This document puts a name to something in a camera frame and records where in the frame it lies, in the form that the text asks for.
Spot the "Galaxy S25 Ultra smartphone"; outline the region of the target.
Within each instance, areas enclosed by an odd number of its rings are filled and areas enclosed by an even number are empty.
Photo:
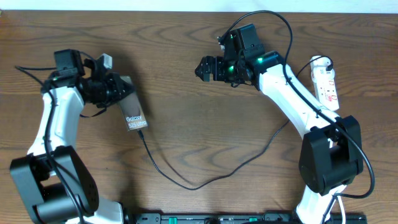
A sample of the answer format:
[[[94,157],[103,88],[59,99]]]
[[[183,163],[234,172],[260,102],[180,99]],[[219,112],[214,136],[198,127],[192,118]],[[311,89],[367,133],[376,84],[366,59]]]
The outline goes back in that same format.
[[[121,79],[128,84],[131,84],[133,89],[132,93],[129,93],[127,97],[123,98],[119,102],[127,130],[134,131],[148,127],[146,117],[137,95],[136,87],[134,86],[131,77],[122,76]]]

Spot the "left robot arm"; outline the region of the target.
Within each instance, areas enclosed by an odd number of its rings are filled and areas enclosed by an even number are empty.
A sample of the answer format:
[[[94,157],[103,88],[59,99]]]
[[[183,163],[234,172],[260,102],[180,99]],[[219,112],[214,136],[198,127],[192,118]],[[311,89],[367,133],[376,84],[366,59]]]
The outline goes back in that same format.
[[[91,103],[104,113],[134,91],[112,72],[113,59],[79,50],[54,53],[55,66],[39,81],[44,110],[27,155],[13,159],[10,174],[34,223],[129,223],[121,203],[103,198],[76,152],[78,123]]]

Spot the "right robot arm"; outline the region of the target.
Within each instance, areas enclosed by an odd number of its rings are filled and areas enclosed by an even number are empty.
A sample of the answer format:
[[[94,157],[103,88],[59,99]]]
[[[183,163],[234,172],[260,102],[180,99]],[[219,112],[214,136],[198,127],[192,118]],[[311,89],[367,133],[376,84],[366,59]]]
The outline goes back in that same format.
[[[204,82],[250,82],[283,111],[303,139],[298,167],[306,187],[295,209],[297,218],[302,223],[330,220],[334,194],[363,171],[360,152],[340,132],[352,134],[359,144],[359,123],[322,105],[278,52],[265,51],[253,24],[230,31],[223,50],[222,57],[203,57],[195,75]]]

